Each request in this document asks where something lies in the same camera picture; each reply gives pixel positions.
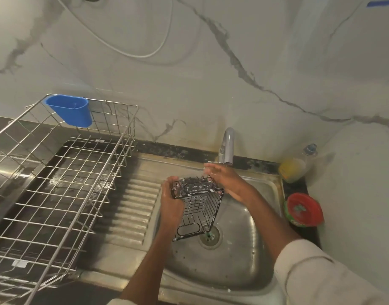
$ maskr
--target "sink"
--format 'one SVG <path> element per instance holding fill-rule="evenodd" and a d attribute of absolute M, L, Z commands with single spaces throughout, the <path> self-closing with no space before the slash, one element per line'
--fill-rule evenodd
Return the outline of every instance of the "sink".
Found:
<path fill-rule="evenodd" d="M 267 201 L 275 201 L 270 184 L 248 182 Z M 261 290 L 273 276 L 272 260 L 250 213 L 228 194 L 210 233 L 172 243 L 165 269 L 185 280 L 231 292 Z"/>
<path fill-rule="evenodd" d="M 162 181 L 170 175 L 198 175 L 203 164 L 136 153 L 127 168 L 78 264 L 80 280 L 116 290 L 128 283 L 156 235 Z M 281 215 L 279 176 L 237 172 Z M 273 263 L 248 210 L 225 194 L 210 233 L 172 243 L 159 299 L 201 305 L 211 300 L 247 303 L 244 297 L 258 297 L 259 303 L 261 296 L 267 302 L 283 298 Z"/>

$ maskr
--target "metal wire dish rack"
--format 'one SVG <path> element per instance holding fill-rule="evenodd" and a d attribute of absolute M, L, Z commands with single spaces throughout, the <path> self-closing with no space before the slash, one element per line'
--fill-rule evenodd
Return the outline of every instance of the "metal wire dish rack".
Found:
<path fill-rule="evenodd" d="M 0 302 L 74 273 L 135 140 L 138 106 L 89 100 L 93 123 L 69 127 L 43 100 L 0 131 Z"/>
<path fill-rule="evenodd" d="M 172 197 L 185 203 L 173 241 L 209 232 L 216 219 L 224 190 L 210 176 L 194 176 L 172 182 Z"/>

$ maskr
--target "sleeve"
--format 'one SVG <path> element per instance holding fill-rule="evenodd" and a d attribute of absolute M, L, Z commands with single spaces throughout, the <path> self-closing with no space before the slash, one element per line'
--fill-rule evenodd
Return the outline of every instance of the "sleeve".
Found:
<path fill-rule="evenodd" d="M 292 305 L 383 305 L 387 297 L 307 240 L 290 242 L 274 266 Z"/>
<path fill-rule="evenodd" d="M 114 298 L 108 302 L 107 305 L 135 305 L 135 303 L 132 303 L 129 300 L 123 300 L 121 298 Z"/>

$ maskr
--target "faucet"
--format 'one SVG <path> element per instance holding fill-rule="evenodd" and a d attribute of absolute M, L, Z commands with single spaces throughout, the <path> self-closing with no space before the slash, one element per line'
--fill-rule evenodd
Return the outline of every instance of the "faucet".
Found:
<path fill-rule="evenodd" d="M 217 162 L 225 165 L 233 165 L 234 158 L 234 129 L 228 127 L 224 132 Z"/>

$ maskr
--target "person's left hand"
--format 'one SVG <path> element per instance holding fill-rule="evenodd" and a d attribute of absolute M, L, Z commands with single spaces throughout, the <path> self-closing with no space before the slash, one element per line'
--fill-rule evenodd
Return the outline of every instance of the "person's left hand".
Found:
<path fill-rule="evenodd" d="M 161 227 L 176 231 L 179 226 L 185 204 L 181 199 L 173 199 L 171 194 L 172 182 L 179 180 L 177 176 L 170 176 L 162 184 L 161 196 Z"/>

